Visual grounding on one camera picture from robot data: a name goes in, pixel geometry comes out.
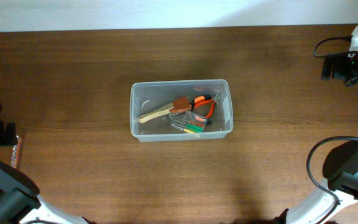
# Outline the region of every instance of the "clear plastic container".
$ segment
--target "clear plastic container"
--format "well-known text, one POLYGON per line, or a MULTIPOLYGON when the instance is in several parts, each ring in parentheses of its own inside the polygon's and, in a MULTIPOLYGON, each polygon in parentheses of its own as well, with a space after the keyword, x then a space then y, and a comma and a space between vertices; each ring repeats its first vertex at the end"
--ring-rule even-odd
MULTIPOLYGON (((203 105, 191 112, 205 116, 210 106, 210 104, 203 105)), ((229 85, 225 80, 135 83, 131 90, 130 119, 131 133, 141 142, 224 138, 233 130, 233 109, 229 85), (205 127, 202 133, 189 134, 172 128, 171 118, 168 115, 142 124, 137 122, 140 115, 156 110, 182 96, 186 96, 191 101, 201 95, 220 96, 209 119, 213 123, 205 127)))

